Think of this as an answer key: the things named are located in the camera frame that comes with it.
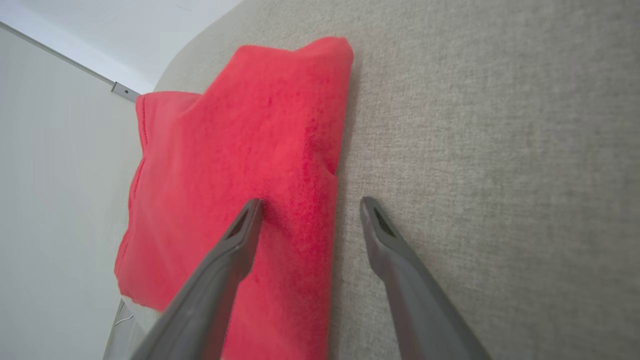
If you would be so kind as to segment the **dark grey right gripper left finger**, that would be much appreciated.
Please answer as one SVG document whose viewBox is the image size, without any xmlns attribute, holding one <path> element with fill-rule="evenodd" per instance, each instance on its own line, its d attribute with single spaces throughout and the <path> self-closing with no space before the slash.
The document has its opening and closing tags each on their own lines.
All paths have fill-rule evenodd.
<svg viewBox="0 0 640 360">
<path fill-rule="evenodd" d="M 134 360 L 219 360 L 240 283 L 252 270 L 263 223 L 253 198 L 203 258 L 133 354 Z"/>
</svg>

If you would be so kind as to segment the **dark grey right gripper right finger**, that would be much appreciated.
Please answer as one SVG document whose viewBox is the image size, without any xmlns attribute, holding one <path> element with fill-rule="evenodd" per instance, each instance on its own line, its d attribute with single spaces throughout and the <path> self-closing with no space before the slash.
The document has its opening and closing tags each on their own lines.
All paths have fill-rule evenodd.
<svg viewBox="0 0 640 360">
<path fill-rule="evenodd" d="M 404 360 L 488 360 L 489 353 L 373 197 L 359 216 L 371 269 L 385 286 Z"/>
</svg>

